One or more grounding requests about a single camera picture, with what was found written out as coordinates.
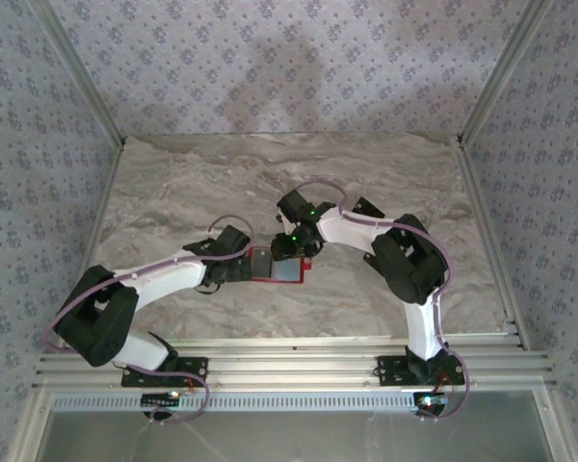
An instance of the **white plastic arm segment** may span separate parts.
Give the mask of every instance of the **white plastic arm segment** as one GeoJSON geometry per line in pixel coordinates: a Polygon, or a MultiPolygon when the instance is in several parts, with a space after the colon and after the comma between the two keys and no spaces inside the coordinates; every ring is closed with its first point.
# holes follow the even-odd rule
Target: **white plastic arm segment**
{"type": "MultiPolygon", "coordinates": [[[[356,218],[366,218],[351,212],[343,213],[356,218]]],[[[317,228],[328,243],[349,245],[373,254],[372,242],[379,234],[385,234],[391,226],[370,226],[348,221],[341,217],[338,207],[335,207],[321,215],[317,228]]],[[[436,356],[441,350],[441,345],[434,332],[433,295],[429,295],[424,305],[405,303],[405,313],[408,325],[408,348],[423,360],[436,356]]]]}
{"type": "MultiPolygon", "coordinates": [[[[164,258],[155,263],[175,260],[189,255],[194,255],[194,253],[180,250],[171,257],[164,258]]],[[[135,288],[139,295],[135,309],[136,313],[148,303],[162,298],[165,295],[183,289],[197,287],[201,284],[201,280],[205,274],[205,265],[199,261],[194,261],[170,265],[164,269],[159,269],[158,271],[142,276],[137,275],[138,270],[148,266],[149,264],[142,267],[118,269],[115,271],[116,275],[126,273],[135,275],[134,278],[122,281],[122,284],[135,288]]],[[[131,329],[126,338],[126,343],[114,358],[114,361],[155,371],[163,364],[168,353],[167,348],[150,334],[131,329]]]]}

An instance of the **glass panel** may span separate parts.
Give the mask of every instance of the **glass panel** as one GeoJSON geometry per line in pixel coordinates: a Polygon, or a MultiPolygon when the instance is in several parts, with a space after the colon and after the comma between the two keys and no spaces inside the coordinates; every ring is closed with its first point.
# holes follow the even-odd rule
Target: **glass panel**
{"type": "Polygon", "coordinates": [[[552,460],[532,393],[474,393],[448,421],[364,412],[210,412],[159,426],[140,413],[53,413],[37,462],[552,460]]]}

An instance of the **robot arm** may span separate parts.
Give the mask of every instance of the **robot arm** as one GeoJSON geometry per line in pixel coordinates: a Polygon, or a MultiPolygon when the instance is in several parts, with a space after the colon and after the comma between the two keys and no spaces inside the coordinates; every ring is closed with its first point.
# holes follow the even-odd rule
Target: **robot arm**
{"type": "MultiPolygon", "coordinates": [[[[272,243],[275,260],[312,257],[321,251],[324,243],[349,245],[366,252],[365,260],[405,304],[407,354],[425,362],[435,358],[441,345],[434,329],[433,293],[443,284],[447,266],[431,243],[392,226],[355,222],[351,218],[363,220],[364,215],[341,214],[335,204],[324,202],[314,207],[295,190],[277,205],[285,234],[276,235],[272,243]]],[[[426,232],[412,215],[404,215],[395,222],[426,232]]]]}
{"type": "Polygon", "coordinates": [[[229,225],[216,240],[186,245],[151,265],[114,271],[102,266],[89,268],[65,306],[99,283],[114,278],[120,281],[88,296],[55,325],[54,331],[91,366],[118,361],[150,371],[170,371],[175,351],[152,333],[132,330],[135,313],[152,301],[183,289],[250,280],[250,257],[205,259],[239,252],[249,242],[247,235],[229,225]]]}

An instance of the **aluminum frame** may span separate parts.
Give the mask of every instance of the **aluminum frame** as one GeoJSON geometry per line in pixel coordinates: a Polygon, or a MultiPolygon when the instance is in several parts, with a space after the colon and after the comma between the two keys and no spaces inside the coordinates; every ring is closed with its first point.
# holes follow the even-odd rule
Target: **aluminum frame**
{"type": "MultiPolygon", "coordinates": [[[[557,404],[548,355],[526,351],[514,334],[450,335],[453,348],[471,371],[471,393],[532,391],[554,460],[577,461],[578,449],[557,404]]],[[[365,397],[411,394],[424,387],[380,387],[373,375],[376,356],[403,354],[406,339],[389,337],[212,339],[171,342],[181,355],[210,359],[208,383],[215,393],[240,395],[300,392],[365,397]]],[[[112,365],[91,368],[78,355],[41,357],[34,391],[8,460],[34,461],[54,400],[65,393],[132,397],[142,389],[119,386],[122,371],[112,365]]],[[[167,391],[145,389],[146,393],[167,391]]]]}
{"type": "Polygon", "coordinates": [[[512,78],[518,63],[533,43],[533,37],[553,3],[553,0],[529,0],[527,2],[516,22],[512,35],[460,129],[462,148],[471,147],[478,136],[488,120],[494,104],[512,78]]]}
{"type": "Polygon", "coordinates": [[[122,136],[114,122],[111,112],[96,89],[94,82],[84,62],[81,60],[74,45],[68,37],[60,18],[54,11],[49,0],[28,0],[28,4],[39,20],[49,41],[54,45],[56,52],[65,65],[73,84],[81,93],[84,101],[90,108],[93,117],[100,126],[107,140],[115,147],[122,145],[122,136]]]}

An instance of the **phone screen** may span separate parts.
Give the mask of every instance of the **phone screen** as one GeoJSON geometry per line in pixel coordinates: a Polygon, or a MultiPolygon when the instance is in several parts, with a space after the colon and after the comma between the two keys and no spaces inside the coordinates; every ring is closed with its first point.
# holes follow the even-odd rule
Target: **phone screen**
{"type": "Polygon", "coordinates": [[[250,274],[253,279],[300,282],[302,280],[302,259],[294,258],[275,262],[272,260],[272,251],[269,248],[256,247],[250,255],[250,274]]]}

